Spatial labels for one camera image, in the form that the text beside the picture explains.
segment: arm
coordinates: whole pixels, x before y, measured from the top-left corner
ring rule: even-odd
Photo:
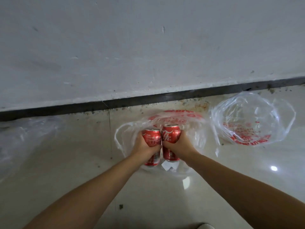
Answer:
[[[129,157],[58,199],[24,229],[93,228],[131,175],[160,149],[148,147],[139,132]]]
[[[304,203],[201,155],[184,131],[175,144],[162,145],[196,170],[253,228],[305,227]]]

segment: hand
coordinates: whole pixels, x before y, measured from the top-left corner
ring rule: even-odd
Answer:
[[[197,150],[193,147],[184,130],[181,130],[180,138],[176,143],[162,141],[162,145],[165,148],[172,150],[182,160],[185,160],[189,155],[192,155],[193,153],[198,153]]]
[[[132,148],[131,155],[138,156],[139,158],[143,159],[143,163],[145,163],[151,158],[152,155],[159,152],[161,148],[161,145],[149,147],[142,136],[142,131],[139,131],[135,145]]]

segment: gray wall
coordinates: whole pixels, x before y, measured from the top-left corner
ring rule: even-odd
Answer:
[[[304,76],[304,10],[305,0],[0,0],[0,110]]]

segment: tile floor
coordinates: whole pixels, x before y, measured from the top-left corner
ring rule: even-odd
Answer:
[[[204,153],[305,202],[305,88],[256,92],[269,100],[285,99],[293,105],[297,116],[287,138],[256,148],[222,141],[224,145],[216,157],[215,142],[209,135]],[[60,196],[120,161],[123,156],[113,136],[121,124],[167,109],[192,110],[207,116],[210,107],[231,96],[61,116],[65,130],[44,141],[14,175],[0,183],[0,228],[21,228]],[[109,205],[96,228],[195,228],[200,222],[208,222],[216,229],[251,228],[198,174],[175,176],[140,169]]]

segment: red can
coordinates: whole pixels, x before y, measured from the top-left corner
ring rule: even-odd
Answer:
[[[180,138],[181,130],[178,125],[164,125],[162,127],[162,140],[168,141],[170,143],[176,143]],[[163,157],[165,160],[169,162],[175,162],[180,160],[176,156],[176,154],[173,153],[173,151],[162,147],[163,151]]]
[[[149,147],[154,147],[156,145],[161,145],[161,132],[156,128],[148,128],[143,130],[142,136]],[[155,153],[144,165],[153,167],[159,164],[160,161],[160,151]]]

